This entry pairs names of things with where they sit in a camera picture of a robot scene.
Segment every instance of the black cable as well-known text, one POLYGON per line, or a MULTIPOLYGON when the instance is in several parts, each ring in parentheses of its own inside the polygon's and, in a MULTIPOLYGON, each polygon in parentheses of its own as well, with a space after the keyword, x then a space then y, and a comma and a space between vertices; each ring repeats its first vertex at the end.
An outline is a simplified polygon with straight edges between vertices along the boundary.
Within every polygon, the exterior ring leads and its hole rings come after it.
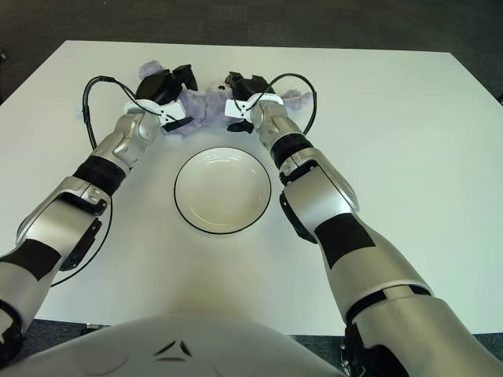
MULTIPOLYGON (((269 89, 271 89, 276 82, 278 82, 279 80, 281 80, 285 77, 296 77, 298 79, 301 79, 302 81, 304 81, 307 84, 307 86, 309 86, 309 88, 311 89, 311 93, 313 94, 313 112, 311 113, 311 117, 309 118, 309 121, 307 122, 306 128, 303 131, 304 135, 307 135, 307 133, 310 131, 311 127, 313 126, 314 119, 316 118, 316 112, 318 111, 318 95, 316 93, 316 90, 314 89, 313 84, 311 84, 308 79, 306 79, 302 75, 299 75, 298 73, 284 73, 282 75, 276 76, 270 82, 269 86, 263 92, 261 92, 261 94, 255 100, 255 102, 253 104, 251 104, 251 106, 249 108, 246 109, 246 111, 249 112, 250 110, 252 110, 257 105, 257 103, 260 101, 260 99, 263 97, 263 95, 266 94, 267 91, 269 89)), ((234 104, 236 105, 236 108, 239 111, 242 111, 240 106, 237 104, 236 99, 234 99, 234 104)))
POLYGON ((96 138, 94 137, 93 127, 91 126, 91 115, 90 115, 90 109, 89 109, 89 93, 91 91, 91 88, 95 84, 97 84, 98 82, 111 82, 113 84, 118 85, 124 91, 124 93, 129 97, 129 99, 131 101, 133 101, 133 103, 136 104, 140 109, 142 109, 145 112, 148 112, 149 114, 161 116, 161 114, 157 114, 156 112, 153 112, 153 111, 148 110, 147 108, 141 106, 137 102, 137 99, 134 95, 134 92, 131 89, 129 89, 127 86, 122 84, 120 81, 117 81, 116 79, 114 79, 113 77, 110 77, 110 76, 93 77, 86 84, 86 87, 84 88, 83 95, 82 95, 82 113, 83 113, 83 118, 84 118, 84 124, 86 125, 87 135, 89 136, 89 142, 91 143, 91 148, 93 150, 97 147, 97 143, 96 143, 96 138))

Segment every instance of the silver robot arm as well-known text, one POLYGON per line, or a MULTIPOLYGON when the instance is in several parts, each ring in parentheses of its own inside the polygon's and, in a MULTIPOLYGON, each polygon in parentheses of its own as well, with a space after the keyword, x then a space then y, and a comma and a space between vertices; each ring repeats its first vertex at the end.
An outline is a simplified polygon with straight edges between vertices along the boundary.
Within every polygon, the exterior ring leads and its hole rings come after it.
POLYGON ((20 225, 16 248, 0 258, 0 367, 20 349, 56 273, 82 261, 101 227, 98 218, 159 128, 158 116, 131 107, 20 225))
POLYGON ((433 296, 403 255, 357 216, 352 187, 304 137, 281 101, 259 101, 250 119, 280 171, 288 220, 323 252, 347 325, 351 375, 503 375, 503 364, 433 296))

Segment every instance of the lavender teddy bear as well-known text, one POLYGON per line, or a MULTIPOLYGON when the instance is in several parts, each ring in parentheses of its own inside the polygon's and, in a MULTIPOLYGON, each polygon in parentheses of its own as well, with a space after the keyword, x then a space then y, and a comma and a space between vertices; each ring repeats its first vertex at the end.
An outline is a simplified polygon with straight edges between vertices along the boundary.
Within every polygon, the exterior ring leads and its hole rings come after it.
MULTIPOLYGON (((164 68, 157 60, 152 60, 140 67, 140 79, 153 75, 164 68)), ((191 116, 193 121, 169 133, 171 135, 185 136, 202 127, 227 127, 231 123, 240 122, 241 119, 225 116, 224 109, 226 101, 233 98, 233 91, 230 86, 223 81, 215 82, 205 90, 183 89, 178 96, 185 107, 187 116, 191 116)), ((284 105, 288 114, 294 118, 295 113, 313 103, 312 93, 301 94, 298 90, 288 90, 284 93, 284 105)))

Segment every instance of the table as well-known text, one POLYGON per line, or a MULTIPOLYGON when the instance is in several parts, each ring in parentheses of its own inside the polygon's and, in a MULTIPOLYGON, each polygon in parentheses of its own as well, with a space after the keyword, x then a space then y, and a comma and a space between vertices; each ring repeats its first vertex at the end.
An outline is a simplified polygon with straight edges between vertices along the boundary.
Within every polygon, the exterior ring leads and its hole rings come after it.
MULTIPOLYGON (((139 66, 151 59, 167 68, 192 64, 202 88, 228 71, 307 76, 319 98, 310 140, 353 185, 364 221, 402 251, 470 331, 503 331, 503 107, 449 53, 65 42, 0 107, 2 253, 13 248, 21 219, 90 152, 79 114, 87 80, 112 75, 135 88, 139 66)), ((285 80, 277 89, 301 85, 285 80)), ((95 87, 98 140, 125 101, 114 86, 95 87)), ((217 313, 286 334, 342 335, 321 252, 298 239, 281 213, 276 176, 256 135, 158 138, 114 197, 104 250, 49 292, 38 318, 118 324, 217 313), (220 145, 252 153, 273 182, 264 216, 228 236, 191 228, 172 196, 179 167, 220 145)))

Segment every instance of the gray carpet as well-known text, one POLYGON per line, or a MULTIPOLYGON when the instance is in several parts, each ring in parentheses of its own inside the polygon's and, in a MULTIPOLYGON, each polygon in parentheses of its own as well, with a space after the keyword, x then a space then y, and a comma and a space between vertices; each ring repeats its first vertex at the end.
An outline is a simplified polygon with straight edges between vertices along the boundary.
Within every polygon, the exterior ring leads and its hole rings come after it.
MULTIPOLYGON (((9 60, 0 64, 0 94, 8 97, 64 40, 87 39, 449 51, 496 96, 502 19, 501 0, 1 0, 0 47, 9 60)), ((20 358, 82 329, 37 320, 20 358)), ((297 340, 338 364, 340 339, 297 340)), ((503 360, 501 335, 479 340, 503 360)))

